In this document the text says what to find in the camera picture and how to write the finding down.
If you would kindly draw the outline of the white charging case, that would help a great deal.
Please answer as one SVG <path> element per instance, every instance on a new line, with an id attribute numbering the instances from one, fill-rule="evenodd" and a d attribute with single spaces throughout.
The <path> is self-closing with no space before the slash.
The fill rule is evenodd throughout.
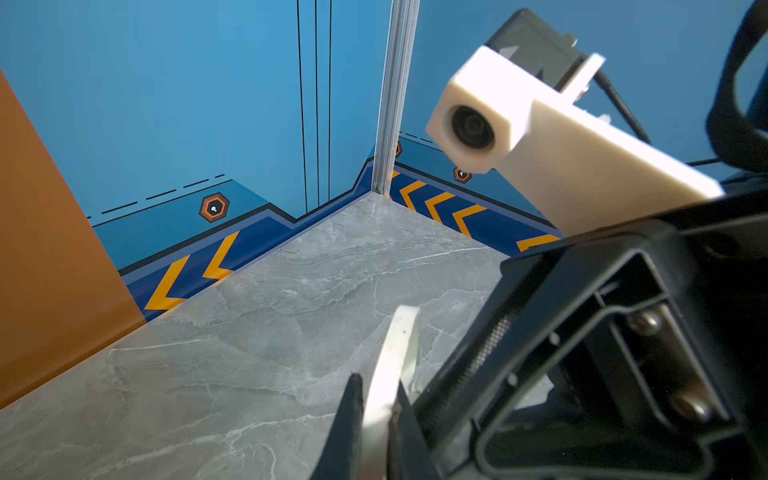
<path id="1" fill-rule="evenodd" d="M 367 392 L 362 418 L 359 479 L 385 479 L 389 424 L 401 384 L 408 389 L 417 364 L 420 308 L 394 312 Z"/>

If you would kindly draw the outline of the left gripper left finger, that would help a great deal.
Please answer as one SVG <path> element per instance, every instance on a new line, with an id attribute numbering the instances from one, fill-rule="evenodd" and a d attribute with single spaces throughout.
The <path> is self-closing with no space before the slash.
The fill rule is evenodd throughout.
<path id="1" fill-rule="evenodd" d="M 311 480 L 358 478 L 363 412 L 363 378 L 352 373 Z"/>

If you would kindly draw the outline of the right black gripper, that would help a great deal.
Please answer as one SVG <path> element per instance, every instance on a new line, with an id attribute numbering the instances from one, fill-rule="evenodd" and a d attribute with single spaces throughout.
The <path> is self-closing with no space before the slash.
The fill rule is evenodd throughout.
<path id="1" fill-rule="evenodd" d="M 416 403 L 495 479 L 767 475 L 767 189 L 510 261 Z"/>

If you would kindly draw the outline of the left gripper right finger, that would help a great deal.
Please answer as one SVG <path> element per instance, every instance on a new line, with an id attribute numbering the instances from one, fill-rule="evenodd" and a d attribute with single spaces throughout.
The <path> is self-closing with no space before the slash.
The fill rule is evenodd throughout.
<path id="1" fill-rule="evenodd" d="M 386 468 L 389 480 L 440 478 L 402 383 L 389 421 Z"/>

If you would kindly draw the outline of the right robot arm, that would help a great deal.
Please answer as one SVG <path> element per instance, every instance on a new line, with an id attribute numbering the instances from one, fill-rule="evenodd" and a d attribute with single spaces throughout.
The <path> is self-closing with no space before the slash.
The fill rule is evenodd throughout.
<path id="1" fill-rule="evenodd" d="M 498 172 L 559 231 L 505 261 L 416 401 L 439 470 L 493 479 L 767 475 L 767 116 L 737 76 L 754 2 L 706 120 L 718 182 L 580 109 L 602 59 L 515 12 L 454 74 L 429 135 Z"/>

